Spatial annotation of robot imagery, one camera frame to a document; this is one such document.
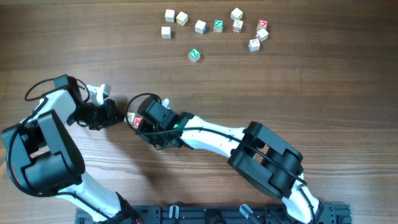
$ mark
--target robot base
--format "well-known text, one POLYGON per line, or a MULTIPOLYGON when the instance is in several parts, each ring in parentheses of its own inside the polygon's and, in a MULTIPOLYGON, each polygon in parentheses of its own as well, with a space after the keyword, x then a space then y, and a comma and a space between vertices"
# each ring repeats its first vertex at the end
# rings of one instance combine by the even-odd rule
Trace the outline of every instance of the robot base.
MULTIPOLYGON (((133 206, 133 208, 142 217, 142 224, 301 224, 289 218, 283 204, 251 207, 252 214, 249 218, 239 211, 242 207, 178 207, 173 205, 171 207, 133 206)), ((349 205, 321 203, 319 212, 315 216, 317 224, 352 224, 349 205)), ((130 223, 133 222, 126 220, 121 224, 130 223)), ((94 222, 88 213, 78 208, 75 224, 100 223, 94 222)))

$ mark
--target toy block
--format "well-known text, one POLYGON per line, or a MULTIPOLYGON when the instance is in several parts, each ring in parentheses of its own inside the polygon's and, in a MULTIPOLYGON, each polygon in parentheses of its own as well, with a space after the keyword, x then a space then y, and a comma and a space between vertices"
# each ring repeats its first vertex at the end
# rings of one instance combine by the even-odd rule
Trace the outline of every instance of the toy block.
POLYGON ((204 34, 206 31, 206 22, 198 21, 195 25, 195 31, 199 34, 204 34))
POLYGON ((133 127, 133 128, 138 128, 138 126, 139 126, 139 124, 141 123, 141 121, 142 121, 142 117, 140 117, 140 116, 135 116, 135 117, 134 117, 134 121, 132 122, 132 127, 133 127))
POLYGON ((249 50, 256 51, 260 49, 260 41, 257 39, 252 39, 249 41, 249 50))
POLYGON ((231 19, 236 20, 236 19, 242 19, 243 12, 242 10, 236 8, 231 12, 231 19))
POLYGON ((257 31, 256 38, 259 39, 260 42, 263 42, 268 38, 268 32, 262 28, 261 30, 257 31))
POLYGON ((257 25, 257 31, 259 31, 259 30, 261 30, 261 29, 267 29, 267 26, 268 26, 268 21, 265 21, 265 20, 259 20, 259 23, 258 23, 258 25, 257 25))
POLYGON ((235 20, 234 25, 232 27, 233 32, 241 32, 242 31, 242 26, 243 26, 243 21, 240 21, 239 19, 235 20))
POLYGON ((172 9, 166 9, 166 13, 164 17, 166 18, 166 22, 174 22, 175 12, 172 9))
POLYGON ((172 28, 171 27, 162 27, 162 38, 163 39, 171 39, 172 38, 172 28))
POLYGON ((188 54, 188 58, 191 59, 192 62, 197 62, 200 58, 200 51, 192 49, 188 54))
POLYGON ((188 15, 186 15, 184 12, 180 12, 176 19, 178 24, 184 26, 188 22, 188 15))
POLYGON ((214 32, 223 32, 224 21, 214 21, 214 32))

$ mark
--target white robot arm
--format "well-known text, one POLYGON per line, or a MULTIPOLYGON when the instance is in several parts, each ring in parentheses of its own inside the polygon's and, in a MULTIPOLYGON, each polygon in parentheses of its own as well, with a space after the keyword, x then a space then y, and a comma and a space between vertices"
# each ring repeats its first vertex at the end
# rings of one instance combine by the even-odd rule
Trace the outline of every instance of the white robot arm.
POLYGON ((137 109, 137 113, 144 119, 138 129, 133 130, 142 139, 160 147, 169 144, 187 146, 225 156, 228 164, 253 186, 268 196, 283 201, 292 218, 302 223, 310 223, 314 219, 320 202, 312 196, 303 181, 303 168, 300 164, 303 157, 298 150, 262 124, 252 121, 248 128, 224 127, 190 113, 178 115, 162 105, 159 99, 151 95, 137 109), (269 150, 263 156, 280 166, 275 166, 277 164, 266 158, 261 164, 254 160, 257 153, 251 149, 263 148, 265 145, 269 150))
POLYGON ((34 114, 2 132, 7 153, 11 152, 11 163, 7 163, 8 167, 12 164, 10 173, 14 168, 20 185, 15 184, 33 196, 69 200, 96 222, 116 217, 121 213, 123 198, 85 172, 83 157, 64 127, 65 123, 76 121, 99 130, 121 122, 124 116, 116 110, 114 101, 104 101, 111 88, 108 84, 87 86, 90 97, 86 103, 73 77, 63 75, 54 79, 54 84, 54 91, 42 96, 34 114), (49 152, 35 158, 29 156, 45 145, 49 152))

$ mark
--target black bracket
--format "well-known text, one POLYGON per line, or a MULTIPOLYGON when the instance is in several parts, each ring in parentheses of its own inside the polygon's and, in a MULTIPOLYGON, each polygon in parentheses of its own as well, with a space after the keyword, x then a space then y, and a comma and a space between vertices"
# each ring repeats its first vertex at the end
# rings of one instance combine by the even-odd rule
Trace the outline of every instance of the black bracket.
MULTIPOLYGON (((6 147, 17 125, 2 132, 6 147)), ((19 182, 33 192, 57 193, 71 184, 80 184, 85 172, 83 156, 55 110, 40 114, 29 127, 20 128, 11 154, 19 182), (50 150, 36 157, 30 156, 44 146, 50 150)))
POLYGON ((122 122, 123 119, 124 114, 118 111, 114 100, 106 99, 101 106, 92 103, 77 105, 75 112, 69 116, 67 124, 70 126, 76 121, 82 126, 80 122, 83 122, 88 126, 88 129, 99 131, 122 122))
POLYGON ((252 121, 243 133, 242 143, 231 151, 228 164, 262 193, 279 200, 289 198, 295 179, 265 159, 261 163, 256 162, 256 153, 247 145, 259 149, 268 145, 266 156, 295 175, 303 172, 303 155, 260 123, 252 121))

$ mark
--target wire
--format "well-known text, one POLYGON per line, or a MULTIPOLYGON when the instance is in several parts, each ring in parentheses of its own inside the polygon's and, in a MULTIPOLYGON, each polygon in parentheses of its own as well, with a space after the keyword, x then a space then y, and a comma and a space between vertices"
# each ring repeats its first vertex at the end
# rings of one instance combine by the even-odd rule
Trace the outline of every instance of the wire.
MULTIPOLYGON (((39 99, 43 98, 45 95, 49 94, 51 91, 45 92, 45 93, 43 93, 41 96, 36 96, 36 97, 33 97, 33 98, 28 99, 29 93, 31 93, 31 91, 32 91, 34 88, 36 88, 38 85, 40 85, 40 84, 42 84, 42 83, 45 83, 45 82, 48 82, 48 81, 54 81, 54 80, 55 80, 55 78, 48 78, 48 79, 46 79, 46 80, 42 80, 42 81, 36 83, 35 85, 33 85, 33 86, 26 92, 26 94, 25 94, 25 101, 35 101, 35 100, 39 100, 39 99)), ((83 81, 81 81, 80 79, 76 79, 76 81, 79 81, 81 84, 84 85, 84 87, 82 87, 82 86, 80 86, 80 85, 78 85, 78 86, 79 86, 79 88, 81 88, 81 89, 87 91, 87 98, 86 98, 85 100, 83 100, 83 102, 87 103, 87 101, 90 99, 90 92, 88 91, 88 88, 87 88, 86 84, 83 83, 83 81)))
POLYGON ((87 91, 87 98, 85 100, 83 100, 83 102, 87 103, 87 101, 90 99, 90 92, 88 91, 88 88, 87 88, 86 84, 83 83, 83 81, 81 81, 80 79, 76 79, 76 81, 81 82, 81 84, 83 84, 85 86, 85 88, 83 88, 81 86, 79 86, 79 88, 82 88, 87 91))
POLYGON ((83 198, 81 198, 80 196, 78 196, 78 195, 76 194, 76 192, 74 192, 74 193, 71 193, 71 192, 58 192, 58 193, 56 193, 56 194, 38 194, 38 193, 36 193, 36 192, 33 192, 32 190, 28 190, 28 189, 24 188, 24 187, 18 182, 18 180, 17 180, 17 178, 16 178, 16 176, 15 176, 15 174, 14 174, 14 171, 13 171, 13 168, 12 168, 12 164, 11 164, 11 161, 12 161, 12 160, 11 160, 11 156, 12 156, 12 147, 13 147, 13 145, 14 145, 15 139, 16 139, 16 137, 17 137, 19 131, 21 130, 21 128, 24 127, 25 124, 26 124, 30 119, 32 119, 32 118, 37 114, 37 112, 40 111, 40 110, 43 108, 43 106, 44 106, 44 105, 48 102, 48 100, 49 100, 49 99, 45 96, 47 93, 44 93, 44 94, 43 94, 42 96, 40 96, 40 97, 35 97, 35 98, 31 98, 31 99, 28 99, 27 96, 29 95, 29 93, 30 93, 36 86, 40 85, 41 83, 50 81, 50 80, 54 80, 54 79, 53 79, 53 78, 50 78, 50 79, 43 80, 43 81, 41 81, 41 82, 36 83, 33 87, 31 87, 31 88, 28 90, 28 92, 27 92, 26 95, 25 95, 25 100, 26 100, 26 101, 38 100, 38 99, 40 99, 40 98, 44 98, 44 101, 41 102, 41 104, 40 104, 35 110, 33 110, 33 111, 31 112, 31 114, 30 114, 28 117, 26 117, 21 123, 17 124, 17 127, 16 127, 15 131, 13 132, 13 134, 12 134, 12 136, 11 136, 11 138, 10 138, 10 142, 9 142, 8 150, 7 150, 7 154, 6 154, 6 164, 7 164, 7 171, 8 171, 8 174, 9 174, 10 178, 11 178, 11 181, 12 181, 12 183, 13 183, 21 192, 23 192, 23 193, 25 193, 25 194, 27 194, 27 195, 33 196, 33 197, 53 197, 53 196, 61 196, 61 195, 69 195, 69 196, 72 196, 73 198, 79 200, 81 203, 85 204, 87 207, 91 208, 91 209, 94 210, 95 212, 97 212, 97 213, 99 213, 100 215, 104 216, 104 217, 107 218, 108 220, 111 220, 111 222, 118 224, 116 221, 114 221, 111 217, 109 217, 107 214, 105 214, 104 212, 102 212, 100 209, 95 208, 95 207, 92 206, 90 203, 88 203, 86 200, 84 200, 83 198))
POLYGON ((310 199, 309 199, 309 198, 307 197, 307 195, 305 194, 305 192, 304 192, 304 190, 303 190, 303 185, 300 184, 298 187, 299 187, 298 190, 301 192, 301 194, 303 195, 304 199, 307 201, 308 207, 309 207, 310 210, 311 210, 311 221, 312 221, 312 224, 316 224, 316 222, 315 222, 315 214, 314 214, 314 212, 313 212, 313 205, 311 204, 310 199))
POLYGON ((25 94, 25 101, 35 101, 35 100, 39 100, 39 99, 43 98, 43 95, 46 95, 47 93, 44 93, 44 94, 41 95, 41 96, 33 97, 33 98, 30 98, 30 99, 28 99, 27 96, 29 96, 29 93, 31 93, 31 91, 32 91, 35 87, 37 87, 38 85, 40 85, 40 84, 42 84, 42 83, 45 83, 45 82, 48 82, 48 81, 54 81, 54 80, 55 80, 54 78, 48 78, 48 79, 46 79, 46 80, 42 80, 42 81, 36 83, 35 85, 33 85, 33 86, 26 92, 26 94, 25 94))
MULTIPOLYGON (((161 99, 158 95, 154 94, 154 93, 141 93, 138 94, 137 96, 133 97, 129 103, 127 104, 127 108, 126 108, 126 114, 125 117, 127 118, 127 112, 129 111, 129 107, 131 105, 131 103, 138 97, 140 96, 153 96, 155 98, 157 98, 157 100, 159 102, 161 102, 161 99)), ((208 128, 201 128, 201 127, 192 127, 192 128, 182 128, 182 129, 173 129, 173 130, 168 130, 168 131, 158 131, 158 132, 153 132, 153 133, 146 133, 146 132, 141 132, 138 131, 136 128, 134 128, 129 121, 126 122, 127 125, 129 126, 129 128, 131 128, 133 131, 136 132, 136 134, 141 134, 141 135, 161 135, 161 134, 170 134, 170 133, 179 133, 179 132, 183 132, 183 131, 192 131, 192 130, 198 130, 198 131, 208 131, 211 133, 215 133, 215 134, 219 134, 220 136, 224 136, 230 140, 236 141, 238 143, 242 143, 242 140, 237 139, 235 137, 233 137, 232 135, 229 134, 225 134, 213 129, 208 129, 208 128)), ((276 161, 274 161, 273 159, 271 159, 270 157, 268 157, 267 155, 265 155, 263 152, 261 152, 259 149, 256 149, 255 147, 252 147, 248 144, 244 145, 245 147, 249 148, 250 150, 256 152, 257 154, 259 154, 260 156, 262 156, 266 161, 268 161, 269 163, 271 163, 272 165, 276 166, 278 169, 283 170, 285 173, 287 173, 289 176, 293 177, 295 180, 298 180, 299 182, 301 182, 303 185, 307 186, 307 182, 305 180, 303 180, 302 178, 300 178, 299 176, 293 174, 290 170, 286 169, 285 167, 281 166, 279 163, 277 163, 276 161)))
POLYGON ((131 128, 136 134, 138 134, 139 131, 138 131, 137 129, 135 129, 135 128, 130 124, 130 122, 128 121, 127 113, 129 112, 129 107, 130 107, 131 103, 132 103, 135 99, 137 99, 138 97, 140 97, 140 96, 153 96, 154 98, 156 98, 156 100, 157 100, 159 103, 162 102, 162 99, 160 98, 160 96, 156 95, 155 93, 141 93, 141 94, 138 94, 138 95, 136 95, 135 97, 131 98, 131 100, 129 101, 129 103, 128 103, 127 106, 126 106, 126 112, 125 112, 125 114, 124 114, 124 117, 127 119, 126 124, 127 124, 127 125, 129 126, 129 128, 131 128))

